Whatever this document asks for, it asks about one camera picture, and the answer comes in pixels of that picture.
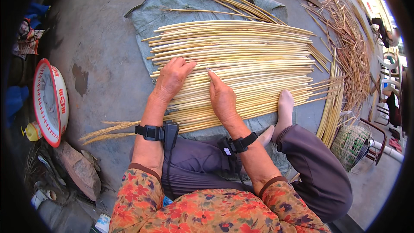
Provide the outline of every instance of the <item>orange floral sleeve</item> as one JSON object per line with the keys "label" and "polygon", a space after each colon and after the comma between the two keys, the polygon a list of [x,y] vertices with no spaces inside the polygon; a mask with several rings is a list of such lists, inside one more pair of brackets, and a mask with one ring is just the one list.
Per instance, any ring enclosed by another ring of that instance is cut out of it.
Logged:
{"label": "orange floral sleeve", "polygon": [[262,195],[263,202],[280,220],[283,232],[330,232],[320,218],[311,211],[293,186],[285,181],[271,184]]}
{"label": "orange floral sleeve", "polygon": [[162,207],[163,198],[157,178],[139,169],[128,169],[118,191],[109,232],[138,232]]}

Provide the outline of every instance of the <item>hand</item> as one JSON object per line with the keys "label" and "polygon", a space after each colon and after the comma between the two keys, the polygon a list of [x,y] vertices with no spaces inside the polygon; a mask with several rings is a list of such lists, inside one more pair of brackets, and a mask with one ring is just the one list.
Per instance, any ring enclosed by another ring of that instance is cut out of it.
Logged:
{"label": "hand", "polygon": [[210,101],[213,106],[214,113],[220,122],[225,125],[231,123],[237,117],[235,108],[236,95],[213,71],[208,71],[211,78],[210,82]]}
{"label": "hand", "polygon": [[157,84],[155,84],[153,93],[157,96],[158,100],[168,104],[181,90],[184,80],[193,71],[196,64],[194,61],[187,63],[181,57],[172,58],[161,69]]}

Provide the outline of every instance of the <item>gray tarp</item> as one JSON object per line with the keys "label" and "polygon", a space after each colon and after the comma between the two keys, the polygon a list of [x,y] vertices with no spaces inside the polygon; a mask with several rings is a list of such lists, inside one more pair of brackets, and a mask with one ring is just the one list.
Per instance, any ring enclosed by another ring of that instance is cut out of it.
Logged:
{"label": "gray tarp", "polygon": [[[265,9],[272,13],[277,18],[287,23],[286,6],[274,0],[248,0],[251,3]],[[148,42],[141,42],[142,39],[149,38],[159,33],[154,33],[158,27],[176,23],[184,23],[199,20],[247,20],[241,16],[232,16],[228,14],[208,13],[208,12],[183,12],[183,11],[161,11],[161,8],[175,8],[175,9],[202,9],[214,10],[222,12],[232,12],[230,9],[220,5],[212,0],[145,0],[142,4],[134,7],[125,17],[130,18],[135,26],[137,43],[140,48],[142,59],[149,74],[157,68],[152,64],[147,57],[151,56]],[[256,133],[263,132],[271,124],[275,124],[277,114],[271,113],[262,115],[256,118],[245,120],[244,122],[251,131]],[[293,112],[293,122],[296,123],[296,109]],[[227,136],[227,131],[223,126],[213,127],[209,129],[199,130],[196,132],[189,132],[181,134],[186,139],[193,140],[208,140],[218,139]],[[286,156],[276,151],[273,143],[266,146],[267,153],[274,161],[283,175],[288,175],[292,166],[287,161]]]}

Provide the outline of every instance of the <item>plastic bottle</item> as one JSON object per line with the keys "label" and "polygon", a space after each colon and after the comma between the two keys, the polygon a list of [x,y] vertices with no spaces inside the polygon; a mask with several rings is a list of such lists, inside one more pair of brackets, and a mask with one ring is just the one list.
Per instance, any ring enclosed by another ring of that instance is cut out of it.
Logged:
{"label": "plastic bottle", "polygon": [[20,127],[20,129],[22,130],[23,136],[24,136],[24,133],[26,133],[27,138],[31,142],[36,142],[41,137],[43,137],[42,132],[40,131],[39,124],[37,122],[29,123],[27,125],[27,127],[24,129],[24,131],[21,127]]}

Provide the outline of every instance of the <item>woven basket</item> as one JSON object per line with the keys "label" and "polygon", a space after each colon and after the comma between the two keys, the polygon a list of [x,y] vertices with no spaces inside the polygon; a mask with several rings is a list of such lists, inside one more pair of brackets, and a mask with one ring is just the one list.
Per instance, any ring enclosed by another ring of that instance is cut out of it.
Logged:
{"label": "woven basket", "polygon": [[331,151],[347,172],[368,153],[370,136],[370,132],[360,126],[344,125],[339,129]]}

